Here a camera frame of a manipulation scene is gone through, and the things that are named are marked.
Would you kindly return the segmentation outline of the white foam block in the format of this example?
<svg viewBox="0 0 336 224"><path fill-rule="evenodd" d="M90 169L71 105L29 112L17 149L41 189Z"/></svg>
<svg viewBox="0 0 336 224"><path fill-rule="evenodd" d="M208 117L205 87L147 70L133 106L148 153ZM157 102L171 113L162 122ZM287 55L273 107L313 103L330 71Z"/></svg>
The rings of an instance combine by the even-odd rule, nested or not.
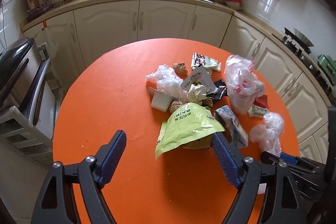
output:
<svg viewBox="0 0 336 224"><path fill-rule="evenodd" d="M152 87L148 87L149 94L152 96L151 107L161 112L167 112L173 101L178 100L177 97L171 96Z"/></svg>

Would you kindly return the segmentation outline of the red bowl on counter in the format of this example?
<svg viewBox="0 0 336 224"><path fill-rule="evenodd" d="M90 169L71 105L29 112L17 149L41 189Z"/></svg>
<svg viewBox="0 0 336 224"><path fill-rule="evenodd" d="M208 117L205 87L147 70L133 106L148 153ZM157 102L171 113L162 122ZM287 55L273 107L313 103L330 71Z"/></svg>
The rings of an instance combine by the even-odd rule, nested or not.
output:
<svg viewBox="0 0 336 224"><path fill-rule="evenodd" d="M242 0L224 0L225 4L235 10L242 9Z"/></svg>

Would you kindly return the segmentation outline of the brown food piece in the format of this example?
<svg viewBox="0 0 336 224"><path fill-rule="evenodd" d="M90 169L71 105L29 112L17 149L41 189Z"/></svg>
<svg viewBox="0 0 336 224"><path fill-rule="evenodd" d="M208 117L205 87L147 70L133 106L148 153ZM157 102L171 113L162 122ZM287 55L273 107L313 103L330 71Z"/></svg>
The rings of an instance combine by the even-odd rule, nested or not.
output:
<svg viewBox="0 0 336 224"><path fill-rule="evenodd" d="M169 106L169 112L171 114L173 114L173 112L175 112L177 109L179 109L181 106L183 106L185 103L177 100L177 101L173 101L170 106Z"/></svg>

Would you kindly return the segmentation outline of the steel trash bin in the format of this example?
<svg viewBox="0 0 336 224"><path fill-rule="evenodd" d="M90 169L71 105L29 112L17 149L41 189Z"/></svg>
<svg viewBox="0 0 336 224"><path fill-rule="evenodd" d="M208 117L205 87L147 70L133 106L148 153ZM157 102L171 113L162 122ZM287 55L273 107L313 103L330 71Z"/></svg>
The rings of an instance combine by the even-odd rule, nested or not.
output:
<svg viewBox="0 0 336 224"><path fill-rule="evenodd" d="M50 57L33 38L21 38L1 52L1 110L16 106L38 123Z"/></svg>

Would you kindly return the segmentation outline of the printed blue-white wrapper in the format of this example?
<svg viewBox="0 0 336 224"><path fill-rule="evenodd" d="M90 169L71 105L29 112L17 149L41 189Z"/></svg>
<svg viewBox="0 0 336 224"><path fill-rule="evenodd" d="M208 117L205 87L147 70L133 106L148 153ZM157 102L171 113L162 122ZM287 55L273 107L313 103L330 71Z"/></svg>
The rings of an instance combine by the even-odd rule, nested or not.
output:
<svg viewBox="0 0 336 224"><path fill-rule="evenodd" d="M227 131L224 133L224 136L229 143L234 144L237 148L248 146L248 134L242 128L236 115L228 105L216 109L214 117Z"/></svg>

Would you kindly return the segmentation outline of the white cartoon snack packet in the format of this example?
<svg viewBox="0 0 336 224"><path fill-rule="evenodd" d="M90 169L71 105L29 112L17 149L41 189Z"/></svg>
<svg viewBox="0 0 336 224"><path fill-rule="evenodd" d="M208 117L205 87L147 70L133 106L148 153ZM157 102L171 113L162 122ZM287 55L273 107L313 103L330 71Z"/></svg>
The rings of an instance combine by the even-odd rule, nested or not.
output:
<svg viewBox="0 0 336 224"><path fill-rule="evenodd" d="M191 85L203 85L207 94L214 93L217 90L217 87L215 86L203 65L196 67L191 72L191 74L180 84L180 87L188 92L191 88Z"/></svg>

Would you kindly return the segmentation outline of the green appliance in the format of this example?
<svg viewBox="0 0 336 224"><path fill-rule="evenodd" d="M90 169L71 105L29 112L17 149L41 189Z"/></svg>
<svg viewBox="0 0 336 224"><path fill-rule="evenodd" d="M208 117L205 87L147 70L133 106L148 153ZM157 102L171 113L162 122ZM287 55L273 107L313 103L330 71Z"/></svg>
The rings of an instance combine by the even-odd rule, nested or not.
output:
<svg viewBox="0 0 336 224"><path fill-rule="evenodd" d="M335 86L336 82L336 65L335 60L329 55L318 56L318 66L323 70L330 83Z"/></svg>

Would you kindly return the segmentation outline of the large clear red-print plastic bag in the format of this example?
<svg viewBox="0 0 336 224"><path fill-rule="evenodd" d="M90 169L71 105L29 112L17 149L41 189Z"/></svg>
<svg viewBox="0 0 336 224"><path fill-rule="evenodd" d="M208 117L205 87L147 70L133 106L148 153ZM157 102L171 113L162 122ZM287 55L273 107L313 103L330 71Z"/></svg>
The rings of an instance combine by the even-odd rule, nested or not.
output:
<svg viewBox="0 0 336 224"><path fill-rule="evenodd" d="M247 114L255 98L265 93L265 85L253 69L254 62L239 55L230 55L226 60L225 82L230 106L235 114Z"/></svg>

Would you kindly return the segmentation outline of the yellow-green snack bag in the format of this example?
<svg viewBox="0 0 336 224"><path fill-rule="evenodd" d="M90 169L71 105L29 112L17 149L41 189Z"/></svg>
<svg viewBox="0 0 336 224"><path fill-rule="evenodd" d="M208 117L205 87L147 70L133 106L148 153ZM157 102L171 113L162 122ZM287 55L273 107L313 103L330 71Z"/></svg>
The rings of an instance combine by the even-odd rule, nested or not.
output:
<svg viewBox="0 0 336 224"><path fill-rule="evenodd" d="M162 123L155 147L155 157L224 130L210 110L189 102L175 110L169 119Z"/></svg>

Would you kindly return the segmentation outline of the white red checkered wrapper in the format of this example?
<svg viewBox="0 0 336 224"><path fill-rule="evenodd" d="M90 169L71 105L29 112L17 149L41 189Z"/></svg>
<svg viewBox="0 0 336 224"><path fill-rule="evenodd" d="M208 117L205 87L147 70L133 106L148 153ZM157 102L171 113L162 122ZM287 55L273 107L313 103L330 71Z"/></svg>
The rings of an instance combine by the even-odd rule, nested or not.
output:
<svg viewBox="0 0 336 224"><path fill-rule="evenodd" d="M250 118L261 118L263 119L264 115L269 113L267 108L260 106L252 105L248 110L248 115Z"/></svg>

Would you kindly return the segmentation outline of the brown food lump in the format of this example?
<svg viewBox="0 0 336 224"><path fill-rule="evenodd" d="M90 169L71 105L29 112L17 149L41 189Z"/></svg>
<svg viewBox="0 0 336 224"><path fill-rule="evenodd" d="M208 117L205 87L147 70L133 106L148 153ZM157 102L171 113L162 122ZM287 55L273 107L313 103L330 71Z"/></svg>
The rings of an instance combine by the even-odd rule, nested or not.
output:
<svg viewBox="0 0 336 224"><path fill-rule="evenodd" d="M174 63L173 69L175 73L180 76L186 76L188 73L185 63Z"/></svg>

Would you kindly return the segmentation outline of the white plastic bag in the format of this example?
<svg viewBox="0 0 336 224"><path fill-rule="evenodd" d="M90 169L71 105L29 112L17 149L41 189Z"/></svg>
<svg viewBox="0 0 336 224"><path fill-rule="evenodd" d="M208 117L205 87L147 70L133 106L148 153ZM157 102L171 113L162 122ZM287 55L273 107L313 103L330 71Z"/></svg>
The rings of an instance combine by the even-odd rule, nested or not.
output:
<svg viewBox="0 0 336 224"><path fill-rule="evenodd" d="M280 156L282 149L280 136L284 133L284 120L280 114L268 112L262 123L254 126L249 132L249 140L258 143L260 151Z"/></svg>

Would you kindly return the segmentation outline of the red ketchup sachet wrapper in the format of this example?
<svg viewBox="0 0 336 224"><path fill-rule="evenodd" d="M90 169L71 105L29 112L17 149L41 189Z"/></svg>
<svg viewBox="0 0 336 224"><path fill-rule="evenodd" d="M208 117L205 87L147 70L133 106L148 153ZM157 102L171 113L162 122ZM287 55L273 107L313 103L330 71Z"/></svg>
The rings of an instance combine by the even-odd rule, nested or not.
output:
<svg viewBox="0 0 336 224"><path fill-rule="evenodd" d="M256 97L253 104L261 108L268 109L268 96L264 94L260 97Z"/></svg>

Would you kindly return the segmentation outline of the gas stove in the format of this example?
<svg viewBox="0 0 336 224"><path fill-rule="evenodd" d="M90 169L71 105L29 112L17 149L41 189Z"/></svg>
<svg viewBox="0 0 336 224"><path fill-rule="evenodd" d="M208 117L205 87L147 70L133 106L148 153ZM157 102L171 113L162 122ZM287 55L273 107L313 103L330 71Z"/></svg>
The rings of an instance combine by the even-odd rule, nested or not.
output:
<svg viewBox="0 0 336 224"><path fill-rule="evenodd" d="M310 71L313 77L317 80L323 91L328 96L330 102L335 104L335 85L330 80L329 76L323 71L322 67L311 57L311 47L313 43L305 42L296 35L296 29L291 32L285 28L285 34L272 34L276 39L284 44Z"/></svg>

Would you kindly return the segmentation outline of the crumpled beige paper wrapper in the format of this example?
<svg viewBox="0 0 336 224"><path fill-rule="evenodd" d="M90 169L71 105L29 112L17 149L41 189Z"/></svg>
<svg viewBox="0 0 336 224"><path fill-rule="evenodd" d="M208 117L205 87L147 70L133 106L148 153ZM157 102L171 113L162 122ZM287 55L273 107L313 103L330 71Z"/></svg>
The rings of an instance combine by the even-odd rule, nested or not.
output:
<svg viewBox="0 0 336 224"><path fill-rule="evenodd" d="M202 101L207 98L207 91L203 85L194 85L190 86L189 91L187 92L187 99L189 102L202 105Z"/></svg>

